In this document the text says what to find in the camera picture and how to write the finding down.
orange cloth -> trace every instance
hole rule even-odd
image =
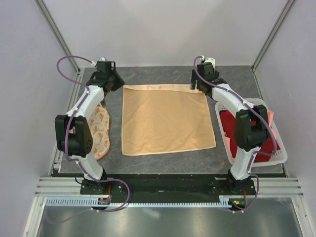
[[[124,86],[122,153],[128,156],[216,146],[206,96],[190,85]]]

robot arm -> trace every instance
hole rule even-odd
[[[240,184],[242,181],[249,179],[256,152],[269,138],[267,128],[245,106],[245,103],[263,117],[266,122],[268,122],[268,113],[265,106],[255,106],[245,100],[241,102],[232,93],[229,93],[228,91],[233,90],[225,80],[219,78],[219,72],[214,69],[215,59],[213,58],[202,60],[202,63],[197,65],[199,74],[206,81],[220,86],[220,88],[203,82],[192,70],[191,89],[197,88],[214,100],[221,102],[236,118],[234,137],[238,148],[235,163],[229,170],[228,178],[232,186],[237,186],[238,183]],[[251,125],[251,120],[255,121],[255,125]]]
[[[58,115],[55,119],[57,148],[65,152],[65,135],[70,117],[76,111],[70,124],[68,136],[68,154],[76,163],[80,162],[80,168],[86,171],[94,179],[106,179],[104,169],[96,161],[93,151],[93,138],[88,126],[88,121],[95,107],[104,100],[110,91],[115,91],[125,84],[116,72],[115,62],[100,59],[94,72],[87,83],[86,88],[75,106],[65,115]]]

gray work surface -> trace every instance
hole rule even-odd
[[[250,66],[218,66],[220,77],[244,98],[260,98]],[[85,68],[82,82],[87,82],[95,68]],[[190,84],[192,67],[130,67],[118,68],[126,85]],[[124,156],[121,151],[121,124],[123,89],[106,96],[110,114],[110,150],[99,160],[107,173],[227,173],[231,168],[215,113],[216,101],[207,98],[215,133],[216,147],[212,149],[157,154]],[[81,173],[74,163],[62,159],[60,173]],[[256,167],[254,173],[283,173],[282,165]]]
[[[45,207],[44,215],[58,222],[85,209],[89,207],[49,206]],[[243,214],[198,207],[127,207],[112,213],[88,211],[61,225],[52,225],[43,217],[39,231],[38,237],[302,236],[290,198],[257,199]]]

red cloth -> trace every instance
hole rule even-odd
[[[220,113],[220,118],[223,126],[224,132],[226,132],[226,136],[229,137],[230,140],[230,149],[233,158],[236,157],[237,153],[237,144],[234,138],[234,131],[235,131],[235,118],[229,111],[223,111]],[[271,153],[273,152],[273,142],[272,139],[269,138],[263,147],[260,149],[261,152]],[[271,156],[265,156],[263,154],[257,154],[254,162],[266,162],[269,161]]]

white laundry basket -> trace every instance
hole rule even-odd
[[[254,105],[264,105],[266,108],[268,108],[266,103],[263,100],[261,100],[261,99],[248,98],[246,100],[251,102],[251,103],[253,103]],[[225,133],[224,133],[224,130],[223,130],[221,118],[219,116],[219,112],[221,110],[227,110],[227,109],[220,102],[217,102],[216,105],[215,105],[215,111],[216,111],[216,116],[217,116],[217,120],[218,120],[218,123],[219,123],[219,127],[220,127],[220,130],[221,130],[222,138],[223,138],[223,141],[224,141],[224,146],[225,146],[225,149],[226,149],[226,153],[227,153],[229,162],[231,164],[234,164],[234,159],[235,158],[232,157],[232,155],[230,153],[230,150],[229,150],[229,144],[226,143],[225,135],[224,135]],[[280,164],[280,163],[286,162],[286,160],[287,160],[287,153],[286,153],[284,144],[283,144],[283,142],[281,140],[280,134],[279,134],[279,132],[277,130],[277,127],[276,127],[274,121],[272,122],[272,128],[273,128],[273,130],[276,133],[277,143],[280,146],[280,150],[278,150],[273,156],[271,156],[269,161],[254,163],[252,167],[269,166],[269,165]]]

